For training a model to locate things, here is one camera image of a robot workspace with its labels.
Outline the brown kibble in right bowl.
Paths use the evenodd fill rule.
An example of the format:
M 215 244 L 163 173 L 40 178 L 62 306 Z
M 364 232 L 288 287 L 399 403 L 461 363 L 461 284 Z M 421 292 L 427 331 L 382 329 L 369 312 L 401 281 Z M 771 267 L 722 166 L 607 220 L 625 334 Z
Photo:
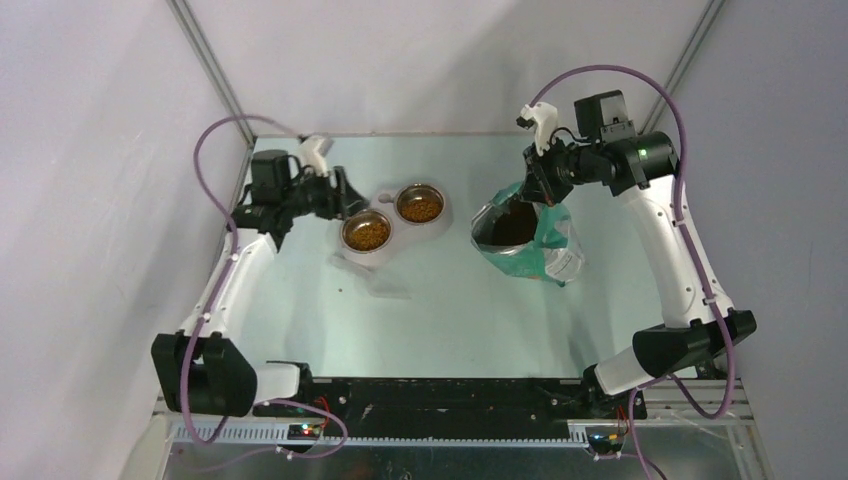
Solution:
M 442 210 L 443 206 L 438 201 L 418 198 L 404 203 L 400 208 L 400 215 L 411 223 L 424 224 L 435 220 Z

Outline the left steel bowl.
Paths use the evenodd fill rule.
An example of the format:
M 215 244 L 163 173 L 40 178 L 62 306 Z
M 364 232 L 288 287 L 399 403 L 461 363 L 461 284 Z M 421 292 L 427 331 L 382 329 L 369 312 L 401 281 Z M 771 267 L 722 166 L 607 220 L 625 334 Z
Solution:
M 354 252 L 371 253 L 384 247 L 392 233 L 392 224 L 385 214 L 375 209 L 366 209 L 343 223 L 341 240 Z

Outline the clear plastic scoop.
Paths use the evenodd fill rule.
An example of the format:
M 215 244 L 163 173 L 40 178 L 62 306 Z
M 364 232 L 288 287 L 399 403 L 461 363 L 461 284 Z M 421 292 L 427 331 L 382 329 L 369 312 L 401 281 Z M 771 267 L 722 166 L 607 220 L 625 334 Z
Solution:
M 408 284 L 393 274 L 380 268 L 362 266 L 333 254 L 328 262 L 335 268 L 357 276 L 369 295 L 375 298 L 410 300 L 412 298 Z

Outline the right controller board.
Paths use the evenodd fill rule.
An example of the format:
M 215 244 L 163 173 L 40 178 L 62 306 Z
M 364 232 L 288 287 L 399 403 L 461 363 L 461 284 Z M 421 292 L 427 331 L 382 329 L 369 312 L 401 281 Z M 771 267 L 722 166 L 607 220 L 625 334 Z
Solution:
M 620 458 L 626 436 L 624 434 L 592 433 L 587 437 L 587 453 L 594 459 Z

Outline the brown kibble in bowl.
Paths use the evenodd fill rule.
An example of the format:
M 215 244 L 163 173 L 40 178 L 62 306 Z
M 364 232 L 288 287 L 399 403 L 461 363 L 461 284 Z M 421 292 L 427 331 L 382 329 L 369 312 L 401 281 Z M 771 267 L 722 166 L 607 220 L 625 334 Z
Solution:
M 382 247 L 390 234 L 391 229 L 382 223 L 365 223 L 346 234 L 346 244 L 356 251 L 369 252 Z
M 435 220 L 442 210 L 443 206 L 438 201 L 418 198 L 404 203 L 400 208 L 400 215 L 411 223 L 424 224 Z

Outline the aluminium frame rail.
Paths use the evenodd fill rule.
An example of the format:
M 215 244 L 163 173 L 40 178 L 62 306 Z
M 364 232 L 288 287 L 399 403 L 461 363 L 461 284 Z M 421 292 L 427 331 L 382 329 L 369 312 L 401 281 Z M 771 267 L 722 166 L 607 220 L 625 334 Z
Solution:
M 671 382 L 638 393 L 630 404 L 625 393 L 596 394 L 576 379 L 316 377 L 296 399 L 328 408 L 345 425 L 299 408 L 271 406 L 230 419 L 219 442 L 579 446 L 592 434 L 626 432 L 627 419 L 639 427 L 754 423 L 741 386 L 735 388 L 729 410 L 710 421 Z

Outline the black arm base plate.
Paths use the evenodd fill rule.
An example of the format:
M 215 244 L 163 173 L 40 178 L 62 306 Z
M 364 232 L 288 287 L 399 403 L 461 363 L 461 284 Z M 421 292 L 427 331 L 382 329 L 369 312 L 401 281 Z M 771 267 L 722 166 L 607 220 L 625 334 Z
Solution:
M 322 378 L 301 386 L 296 406 L 255 406 L 257 417 L 306 419 L 326 407 L 326 436 L 350 440 L 566 441 L 577 421 L 644 420 L 643 397 L 606 396 L 558 378 Z

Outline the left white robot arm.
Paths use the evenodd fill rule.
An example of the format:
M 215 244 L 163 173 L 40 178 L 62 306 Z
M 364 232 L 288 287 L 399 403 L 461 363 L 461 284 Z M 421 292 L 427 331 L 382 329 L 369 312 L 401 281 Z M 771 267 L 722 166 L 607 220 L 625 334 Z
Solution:
M 226 216 L 222 254 L 193 312 L 174 333 L 159 334 L 151 355 L 169 410 L 243 417 L 277 399 L 292 416 L 316 403 L 315 388 L 293 362 L 250 362 L 239 350 L 255 290 L 295 219 L 346 220 L 367 200 L 341 166 L 322 171 L 283 150 L 255 154 L 246 199 Z

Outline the left controller board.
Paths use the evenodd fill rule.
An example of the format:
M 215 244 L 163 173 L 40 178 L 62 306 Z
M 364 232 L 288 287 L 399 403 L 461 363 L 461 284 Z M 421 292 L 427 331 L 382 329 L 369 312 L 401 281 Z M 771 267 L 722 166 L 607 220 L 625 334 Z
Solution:
M 317 441 L 323 434 L 320 424 L 298 423 L 290 424 L 286 433 L 286 439 L 293 441 Z

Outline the teal pet food bag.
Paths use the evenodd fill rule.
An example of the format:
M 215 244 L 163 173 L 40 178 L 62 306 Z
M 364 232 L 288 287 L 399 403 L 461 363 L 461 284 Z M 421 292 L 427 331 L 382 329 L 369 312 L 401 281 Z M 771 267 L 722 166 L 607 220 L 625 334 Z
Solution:
M 471 242 L 475 249 L 502 273 L 516 278 L 536 279 L 560 287 L 574 281 L 584 255 L 572 223 L 571 212 L 563 204 L 547 206 L 532 202 L 538 217 L 534 239 L 513 247 L 496 247 L 480 242 L 481 234 L 492 226 L 495 211 L 520 200 L 522 183 L 515 182 L 498 191 L 471 220 Z

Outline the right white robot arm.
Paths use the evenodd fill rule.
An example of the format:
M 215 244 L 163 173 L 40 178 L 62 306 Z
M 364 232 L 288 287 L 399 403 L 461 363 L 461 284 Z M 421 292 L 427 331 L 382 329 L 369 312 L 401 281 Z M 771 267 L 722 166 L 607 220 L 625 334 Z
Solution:
M 588 368 L 581 392 L 585 411 L 606 418 L 621 393 L 725 353 L 756 331 L 749 310 L 737 309 L 723 291 L 691 223 L 680 178 L 679 156 L 663 132 L 639 134 L 619 90 L 574 104 L 582 145 L 558 138 L 558 110 L 524 106 L 517 124 L 534 132 L 523 152 L 526 177 L 520 197 L 553 206 L 577 185 L 609 188 L 631 215 L 655 279 L 661 324 L 634 333 L 631 347 Z

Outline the brown kibble in left bowl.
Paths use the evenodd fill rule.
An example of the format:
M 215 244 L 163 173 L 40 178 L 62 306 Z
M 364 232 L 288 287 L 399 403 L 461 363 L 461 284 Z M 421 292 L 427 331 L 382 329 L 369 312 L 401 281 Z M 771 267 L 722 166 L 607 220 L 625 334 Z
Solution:
M 346 244 L 356 251 L 369 252 L 382 247 L 390 234 L 391 229 L 382 223 L 365 223 L 346 234 Z

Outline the steel bowl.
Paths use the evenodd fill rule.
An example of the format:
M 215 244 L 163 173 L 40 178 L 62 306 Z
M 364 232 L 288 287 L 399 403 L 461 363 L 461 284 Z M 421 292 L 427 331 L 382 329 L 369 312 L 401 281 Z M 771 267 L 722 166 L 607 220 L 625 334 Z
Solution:
M 341 240 L 354 252 L 371 253 L 384 247 L 392 233 L 392 224 L 385 214 L 375 209 L 366 209 L 343 223 Z
M 412 224 L 427 224 L 438 219 L 445 209 L 445 198 L 434 186 L 415 183 L 401 189 L 395 197 L 395 210 Z

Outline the controller board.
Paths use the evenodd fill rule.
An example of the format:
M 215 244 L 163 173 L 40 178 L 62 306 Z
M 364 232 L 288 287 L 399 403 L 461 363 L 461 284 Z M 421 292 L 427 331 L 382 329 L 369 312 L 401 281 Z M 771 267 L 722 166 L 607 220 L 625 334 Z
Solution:
M 286 439 L 293 441 L 317 441 L 323 434 L 320 424 L 298 423 L 290 424 L 286 433 Z
M 587 453 L 594 459 L 620 458 L 626 436 L 624 434 L 592 433 L 587 437 Z

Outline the grey double bowl stand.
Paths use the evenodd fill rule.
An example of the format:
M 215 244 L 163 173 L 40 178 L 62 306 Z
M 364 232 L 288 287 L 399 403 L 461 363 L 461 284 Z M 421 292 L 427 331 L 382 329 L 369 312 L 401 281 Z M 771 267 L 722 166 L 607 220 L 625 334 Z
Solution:
M 372 197 L 370 204 L 366 209 L 378 210 L 388 217 L 392 224 L 393 231 L 390 240 L 384 247 L 377 251 L 371 253 L 358 253 L 347 248 L 342 243 L 340 228 L 338 254 L 342 255 L 345 259 L 351 260 L 362 266 L 379 268 L 388 263 L 401 251 L 415 244 L 434 240 L 443 235 L 453 221 L 449 197 L 446 191 L 440 186 L 432 183 L 423 184 L 429 184 L 436 187 L 445 198 L 445 209 L 438 219 L 427 224 L 412 224 L 401 219 L 395 210 L 394 201 L 398 192 L 408 185 L 381 189 Z

